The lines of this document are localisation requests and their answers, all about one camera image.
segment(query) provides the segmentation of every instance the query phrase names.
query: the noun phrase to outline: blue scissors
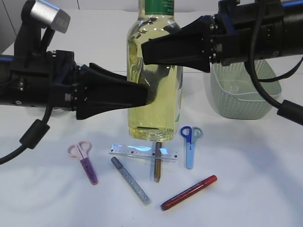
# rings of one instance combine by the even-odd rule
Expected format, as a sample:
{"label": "blue scissors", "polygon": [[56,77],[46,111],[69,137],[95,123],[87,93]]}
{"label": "blue scissors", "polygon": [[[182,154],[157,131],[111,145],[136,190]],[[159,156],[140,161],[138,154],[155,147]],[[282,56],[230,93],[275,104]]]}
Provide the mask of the blue scissors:
{"label": "blue scissors", "polygon": [[[189,131],[188,135],[184,134],[186,129]],[[181,135],[186,139],[186,168],[192,169],[194,166],[195,143],[203,135],[203,131],[198,127],[184,126],[181,129]]]}

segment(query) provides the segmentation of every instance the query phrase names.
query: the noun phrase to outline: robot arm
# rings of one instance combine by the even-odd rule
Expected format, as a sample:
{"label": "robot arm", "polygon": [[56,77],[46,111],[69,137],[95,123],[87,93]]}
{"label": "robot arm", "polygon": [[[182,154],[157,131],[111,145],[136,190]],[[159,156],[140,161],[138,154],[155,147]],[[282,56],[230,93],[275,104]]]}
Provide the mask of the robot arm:
{"label": "robot arm", "polygon": [[303,54],[303,1],[256,0],[239,5],[222,0],[214,16],[202,16],[179,32],[142,45],[145,64],[180,65],[210,72],[210,63],[228,66],[245,62],[260,95],[278,109],[277,114],[303,125],[303,107],[284,100],[279,103],[260,82],[273,82],[293,75],[302,60],[277,79],[258,80],[254,60]]}
{"label": "robot arm", "polygon": [[[78,120],[110,110],[146,105],[148,89],[96,64],[76,65],[74,52],[46,52],[55,31],[65,33],[70,17],[44,0],[28,0],[14,56],[0,55],[0,104],[46,106],[20,139],[21,146],[0,158],[0,165],[34,149],[50,127],[53,108],[76,111]],[[46,28],[41,38],[41,29]]]}

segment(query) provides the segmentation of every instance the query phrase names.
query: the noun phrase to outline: ruler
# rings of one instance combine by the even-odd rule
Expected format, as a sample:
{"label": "ruler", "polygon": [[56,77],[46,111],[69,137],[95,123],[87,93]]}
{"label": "ruler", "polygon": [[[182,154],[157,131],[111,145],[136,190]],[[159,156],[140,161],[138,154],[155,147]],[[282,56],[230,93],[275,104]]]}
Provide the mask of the ruler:
{"label": "ruler", "polygon": [[176,150],[168,150],[167,148],[160,148],[160,154],[156,157],[155,148],[113,144],[109,153],[111,155],[122,155],[143,159],[156,158],[166,161],[177,161],[178,159],[178,152]]}

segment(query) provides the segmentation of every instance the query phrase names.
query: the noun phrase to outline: brown pen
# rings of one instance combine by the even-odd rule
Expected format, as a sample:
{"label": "brown pen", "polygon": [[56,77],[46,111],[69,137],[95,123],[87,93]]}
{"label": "brown pen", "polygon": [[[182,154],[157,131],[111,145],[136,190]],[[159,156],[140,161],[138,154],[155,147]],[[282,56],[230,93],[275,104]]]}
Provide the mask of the brown pen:
{"label": "brown pen", "polygon": [[161,178],[161,159],[157,159],[157,157],[161,156],[161,150],[162,148],[162,143],[161,142],[156,142],[156,148],[155,148],[155,167],[153,171],[153,179],[155,182],[159,183],[160,178]]}
{"label": "brown pen", "polygon": [[162,211],[168,210],[173,206],[177,205],[178,203],[186,200],[188,197],[196,194],[197,192],[201,191],[202,189],[206,188],[207,186],[211,185],[213,182],[217,180],[215,175],[212,175],[205,180],[195,184],[194,186],[186,189],[185,191],[181,192],[180,194],[176,195],[175,197],[167,200],[161,205]]}

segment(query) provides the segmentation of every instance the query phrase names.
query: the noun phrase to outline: pen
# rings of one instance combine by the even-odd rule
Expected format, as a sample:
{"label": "pen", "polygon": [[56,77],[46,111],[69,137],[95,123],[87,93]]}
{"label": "pen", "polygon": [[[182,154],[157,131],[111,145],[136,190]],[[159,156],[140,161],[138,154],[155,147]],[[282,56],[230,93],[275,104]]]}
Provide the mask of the pen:
{"label": "pen", "polygon": [[138,183],[133,179],[133,177],[129,174],[129,172],[124,168],[122,163],[116,157],[113,157],[111,160],[112,160],[112,163],[117,168],[117,170],[119,171],[119,173],[122,175],[122,177],[126,180],[128,185],[132,188],[134,193],[141,200],[141,202],[145,206],[149,205],[152,202],[151,199],[145,194],[145,192],[138,185]]}
{"label": "pen", "polygon": [[156,149],[155,149],[155,167],[153,171],[153,179],[155,182],[159,183],[160,178],[161,178],[161,162],[162,160],[157,158],[161,156],[161,150],[162,148],[162,143],[161,142],[156,142]]}
{"label": "pen", "polygon": [[212,175],[205,180],[195,184],[194,186],[186,189],[185,191],[181,192],[180,194],[176,195],[175,197],[167,200],[161,205],[162,211],[166,211],[173,206],[177,205],[178,203],[182,202],[183,200],[186,200],[188,197],[192,196],[193,194],[196,194],[197,192],[201,191],[202,189],[206,188],[207,186],[211,185],[213,182],[217,180],[217,177],[215,175]]}

